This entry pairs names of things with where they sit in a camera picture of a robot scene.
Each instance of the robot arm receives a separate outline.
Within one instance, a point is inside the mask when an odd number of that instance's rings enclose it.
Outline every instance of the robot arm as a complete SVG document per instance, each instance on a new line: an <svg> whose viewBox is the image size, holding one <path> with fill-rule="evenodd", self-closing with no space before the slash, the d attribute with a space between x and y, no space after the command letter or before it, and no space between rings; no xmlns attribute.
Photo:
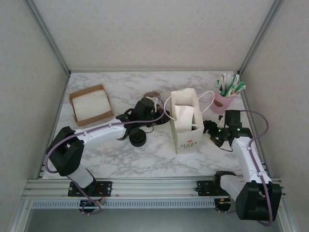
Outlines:
<svg viewBox="0 0 309 232"><path fill-rule="evenodd" d="M270 198L272 218L275 220L282 193L281 187L273 184L265 172L255 143L250 146L253 136L250 129L242 127L240 111L225 112L224 128L218 128L217 124L211 121L204 121L204 126L204 133L208 132L218 147L224 141L228 141L240 162L244 183L232 172L220 171L214 176L217 188L225 190L236 201L238 217L243 220L269 220L267 198L261 179L263 177Z"/></svg>
<svg viewBox="0 0 309 232"><path fill-rule="evenodd" d="M47 159L50 159L61 176L67 176L86 189L87 194L91 194L95 189L95 178L80 163L85 149L113 139L122 141L127 137L132 145L142 146L146 142L146 134L140 127L160 125L168 121L169 118L163 115L163 110L155 110L155 104L151 99L142 98L134 109L127 110L107 123L83 130L62 128L46 151L47 154L50 153L58 144Z"/></svg>

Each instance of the marble tabletop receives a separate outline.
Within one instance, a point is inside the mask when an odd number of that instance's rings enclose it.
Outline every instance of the marble tabletop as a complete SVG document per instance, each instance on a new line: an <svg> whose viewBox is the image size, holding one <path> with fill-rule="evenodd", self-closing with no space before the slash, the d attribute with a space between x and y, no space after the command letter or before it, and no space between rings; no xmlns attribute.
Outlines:
<svg viewBox="0 0 309 232"><path fill-rule="evenodd" d="M80 89L103 84L109 96L114 115L122 114L129 108L134 108L143 94L158 91L163 100L170 96L171 91L184 88L194 88L197 96L207 90L214 90L216 79L225 73L190 71L190 72L98 72L72 73L61 109L56 134L62 127L70 126L78 129L72 116L72 106L69 94ZM212 94L204 95L200 101L200 108L205 108L212 98ZM244 109L240 95L237 95L229 109ZM111 120L108 118L82 128L99 125ZM218 122L218 115L206 110L204 120ZM241 113L244 127L250 127L246 113ZM222 148L229 149L225 142ZM216 171L226 170L241 174L237 156L233 152L226 152L216 147L207 134L197 152L176 155L170 124L155 126L152 133L147 134L147 142L142 147L134 147L129 139L124 141L109 141L86 150L81 160L83 166L97 178L106 177L180 177L213 175ZM65 178L58 174L44 172L44 179Z"/></svg>

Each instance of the wire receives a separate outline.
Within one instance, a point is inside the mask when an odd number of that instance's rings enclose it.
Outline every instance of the wire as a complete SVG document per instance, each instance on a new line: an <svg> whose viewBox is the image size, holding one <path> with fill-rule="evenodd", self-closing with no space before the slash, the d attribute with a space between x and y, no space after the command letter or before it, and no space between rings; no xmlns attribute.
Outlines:
<svg viewBox="0 0 309 232"><path fill-rule="evenodd" d="M212 94L213 94L213 98L212 98L211 103L209 104L209 106L207 106L207 107L205 108L205 110L203 110L202 113L204 113L204 112L212 105L212 103L213 103L213 101L214 101L214 97L215 97L215 94L214 94L213 91L206 91L206 92L203 93L201 96L199 96L198 99L200 99L201 97L203 97L206 93L212 93Z"/></svg>
<svg viewBox="0 0 309 232"><path fill-rule="evenodd" d="M106 198L104 197L103 193L101 193L103 191L100 188L97 188L97 190L98 190L99 194L101 195L101 199L99 200L99 202L104 198L104 203L103 204L105 204L106 203Z"/></svg>
<svg viewBox="0 0 309 232"><path fill-rule="evenodd" d="M171 117L171 116L169 116L169 115L167 114L166 109L165 109L166 103L168 102L168 100L169 100L171 97L172 97L172 96L169 96L169 97L166 99L166 101L165 101L165 103L164 103L164 105L163 105L163 111L164 111L164 113L166 114L167 117L169 117L170 119L172 119L172 120L175 121L175 119L174 119L173 117Z"/></svg>
<svg viewBox="0 0 309 232"><path fill-rule="evenodd" d="M249 145L248 145L248 150L249 150L249 153L250 153L250 156L251 156L251 159L253 160L254 162L254 165L255 165L255 168L256 170L260 173L261 170L254 158L254 155L253 155L253 152L252 152L252 143L261 138L262 136L264 136L267 132L268 132L268 129L269 129L269 123L268 123L268 120L266 119L266 117L264 115L262 115L261 113L257 112L257 111L254 111L254 110L240 110L241 112L249 112L249 113L254 113L254 114L257 114L259 115L260 117L262 117L266 123L266 129L263 133L259 134L258 136L252 138L249 142ZM265 191L265 196L266 196L266 202L267 202L267 206L268 206L268 212L269 212L269 222L268 223L264 223L264 222L261 222L261 221L257 221L258 223L260 223L261 225L263 226L270 226L272 224L272 220L273 220L273 216L272 216L272 209L271 209L271 203L270 203L270 197L269 197L269 193L268 193L268 189L267 189L267 186L266 186L266 183L265 183L265 180L264 180L264 177L263 175L260 175L260 178L261 178L261 181L262 181L262 185L264 187L264 191Z"/></svg>
<svg viewBox="0 0 309 232"><path fill-rule="evenodd" d="M149 134L149 133L151 133L151 132L153 132L155 129L154 129L154 126L153 125L151 125L152 126L152 128L153 128L153 130L152 131L150 131L150 132L145 132L145 134Z"/></svg>
<svg viewBox="0 0 309 232"><path fill-rule="evenodd" d="M84 208L85 208L85 206L88 205L90 202L92 202L93 204L95 204L95 205L99 208L99 211L87 213L88 216L89 216L89 215L93 215L93 214L97 214L97 213L101 212L101 210L102 210L101 205L100 205L96 200L93 200L92 198L90 198L74 180L72 180L72 179L71 179L70 177L68 177L68 176L67 176L67 178L70 179L70 180L72 181L72 183L78 188L78 190L89 200L88 202L86 202L86 203L83 205L83 207L82 207L82 214L84 215Z"/></svg>
<svg viewBox="0 0 309 232"><path fill-rule="evenodd" d="M207 107L205 108L205 110L203 110L203 112L201 112L201 113L204 113L204 112L212 105L212 103L213 103L213 101L214 101L215 94L214 94L213 91L206 91L205 93L203 93L203 94L198 98L198 100L199 100L201 97L203 97L206 93L212 93L212 94L213 94L213 98L212 98L211 103L209 104L209 106L207 106ZM171 98L171 96L169 96L169 97L166 99L166 101L165 101L165 103L164 103L164 106L163 106L163 110L164 110L164 113L167 115L167 117L169 117L170 119L172 119L172 120L175 121L175 119L174 119L173 117L171 117L171 116L169 116L169 115L167 114L166 109L165 109L166 103L168 102L168 100L169 100L170 98Z"/></svg>
<svg viewBox="0 0 309 232"><path fill-rule="evenodd" d="M220 149L223 150L223 151L233 152L233 149L232 149L231 151L226 150L226 149L224 149L224 148L220 148Z"/></svg>
<svg viewBox="0 0 309 232"><path fill-rule="evenodd" d="M156 96L161 104L164 104L164 101ZM156 119L153 119L153 120L146 120L146 121L143 121L143 120L140 120L140 121L131 121L131 122L117 122L117 123L112 123L112 124L105 124L105 125L102 125L102 126L98 126L98 127L95 127L95 128L92 128L92 129L88 129L88 130L85 130L83 132L80 132L80 133L77 133L77 134L73 134L73 135L70 135L68 137L66 137L65 139L61 140L60 142L56 143L50 150L49 152L46 154L46 157L45 157L45 160L44 160L44 163L45 163L45 169L47 172L49 173L58 173L58 171L52 171L48 168L48 160L49 160L49 157L51 156L51 154L53 153L53 151L59 147L61 144L65 143L66 141L68 141L69 139L71 138L74 138L74 137L77 137L77 136L80 136L80 135L83 135L83 134L86 134L86 133L91 133L91 132L94 132L94 131L97 131L97 130L100 130L102 128L105 128L105 127L111 127L111 126L118 126L118 125L127 125L127 124L133 124L133 123L150 123L150 122L156 122L158 120L160 120L163 116L164 116L164 113L166 113L165 111L162 112L162 114L156 118ZM93 214L97 214L99 212L101 212L102 208L100 206L100 204L93 200L91 197L89 197L83 190L82 188L75 182L73 181L70 177L67 176L68 179L70 179L72 181L72 183L78 188L78 190L89 200L88 202L86 202L83 207L82 207L82 214L84 214L84 208L87 204L89 204L90 202L94 203L98 208L99 208L99 211L96 211L96 212L92 212L92 213L88 213L88 215L93 215Z"/></svg>

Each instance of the paper bag handle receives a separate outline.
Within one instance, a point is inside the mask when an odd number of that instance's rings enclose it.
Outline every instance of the paper bag handle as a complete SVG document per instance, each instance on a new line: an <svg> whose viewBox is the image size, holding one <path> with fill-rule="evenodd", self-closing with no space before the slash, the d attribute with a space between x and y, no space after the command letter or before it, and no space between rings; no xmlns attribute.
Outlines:
<svg viewBox="0 0 309 232"><path fill-rule="evenodd" d="M212 98L211 103L209 104L209 106L207 106L207 107L205 108L205 110L203 110L202 113L204 113L204 112L211 106L211 104L213 103L213 100L214 100L214 92L213 92L213 91L206 91L206 92L203 93L198 99L200 99L201 97L203 97L206 93L212 93L212 94L213 94L213 98Z"/></svg>
<svg viewBox="0 0 309 232"><path fill-rule="evenodd" d="M169 116L169 115L166 113L166 109L165 109L166 103L168 102L168 100L169 100L171 97L172 97L172 96L169 96L169 97L166 99L166 101L165 101L165 103L164 103L164 106L163 106L163 110L164 110L164 113L166 114L167 117L169 117L170 119L172 119L172 120L175 121L174 118L172 118L171 116Z"/></svg>

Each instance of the pink cup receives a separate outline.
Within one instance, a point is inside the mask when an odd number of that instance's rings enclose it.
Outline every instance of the pink cup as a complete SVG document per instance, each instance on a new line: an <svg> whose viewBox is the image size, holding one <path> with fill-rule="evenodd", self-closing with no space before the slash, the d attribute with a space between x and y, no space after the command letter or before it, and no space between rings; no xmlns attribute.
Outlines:
<svg viewBox="0 0 309 232"><path fill-rule="evenodd" d="M210 106L210 109L214 111L216 114L223 114L233 99L234 97L226 98L221 96L218 91L215 91L214 100Z"/></svg>

